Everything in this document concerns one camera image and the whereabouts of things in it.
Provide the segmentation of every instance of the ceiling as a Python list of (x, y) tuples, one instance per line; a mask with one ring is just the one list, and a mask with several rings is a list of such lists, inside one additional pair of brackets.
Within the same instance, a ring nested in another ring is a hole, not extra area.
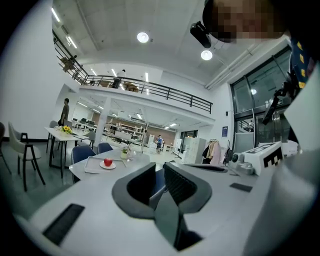
[[(82, 104), (85, 104), (91, 109), (102, 111), (102, 109), (100, 109), (98, 106), (103, 107), (106, 98), (103, 96), (86, 94), (82, 95), (78, 101)], [(113, 114), (118, 115), (119, 111), (123, 111), (126, 114), (130, 115), (133, 120), (140, 120), (137, 116), (137, 114), (140, 114), (144, 122), (149, 122), (151, 124), (163, 128), (175, 123), (177, 125), (172, 128), (175, 128), (177, 130), (190, 129), (190, 131), (193, 131), (198, 129), (200, 126), (208, 125), (208, 123), (200, 122), (199, 120), (181, 114), (176, 114), (165, 110), (159, 110), (158, 108), (154, 107), (146, 107), (140, 104), (127, 102), (124, 100), (112, 99), (109, 116), (112, 116)]]
[[(192, 23), (202, 20), (204, 2), (54, 0), (53, 7), (61, 22), (52, 20), (55, 26), (63, 24), (67, 28), (78, 47), (72, 53), (84, 65), (118, 63), (154, 67), (205, 85), (248, 45), (222, 43), (211, 37), (213, 58), (203, 60), (204, 48), (189, 29)], [(140, 43), (139, 32), (146, 32), (152, 42)]]

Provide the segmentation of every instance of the white plate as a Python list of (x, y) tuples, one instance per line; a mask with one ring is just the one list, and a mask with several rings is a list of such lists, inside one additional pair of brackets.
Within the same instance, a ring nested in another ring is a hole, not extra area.
[(100, 166), (101, 166), (102, 168), (108, 169), (108, 170), (116, 168), (116, 164), (115, 164), (114, 162), (108, 167), (108, 166), (105, 165), (105, 162), (104, 162), (104, 161), (101, 161), (101, 162), (100, 162)]

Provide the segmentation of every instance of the tray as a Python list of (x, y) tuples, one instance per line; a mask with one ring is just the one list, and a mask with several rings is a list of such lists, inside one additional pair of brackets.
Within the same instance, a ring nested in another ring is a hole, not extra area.
[(103, 160), (104, 158), (89, 156), (88, 159), (86, 160), (84, 171), (90, 174), (104, 174), (109, 172), (116, 172), (117, 169), (123, 169), (127, 167), (123, 160), (112, 159), (116, 167), (114, 169), (104, 169), (100, 166), (100, 162)]

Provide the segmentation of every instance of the pillar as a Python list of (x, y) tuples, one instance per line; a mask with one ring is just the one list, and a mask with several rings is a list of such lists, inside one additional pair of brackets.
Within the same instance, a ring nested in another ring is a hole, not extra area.
[(103, 106), (103, 110), (100, 114), (98, 126), (97, 126), (96, 132), (95, 132), (95, 141), (94, 141), (93, 146), (96, 148), (98, 147), (99, 143), (101, 142), (102, 134), (105, 129), (105, 124), (107, 122), (107, 117), (108, 117), (110, 108), (111, 108), (111, 98), (107, 97), (105, 100), (104, 106)]

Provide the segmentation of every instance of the blue sign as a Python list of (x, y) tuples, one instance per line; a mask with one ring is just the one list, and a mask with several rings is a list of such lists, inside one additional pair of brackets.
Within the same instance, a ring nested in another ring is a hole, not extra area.
[(222, 137), (228, 136), (228, 126), (222, 127)]

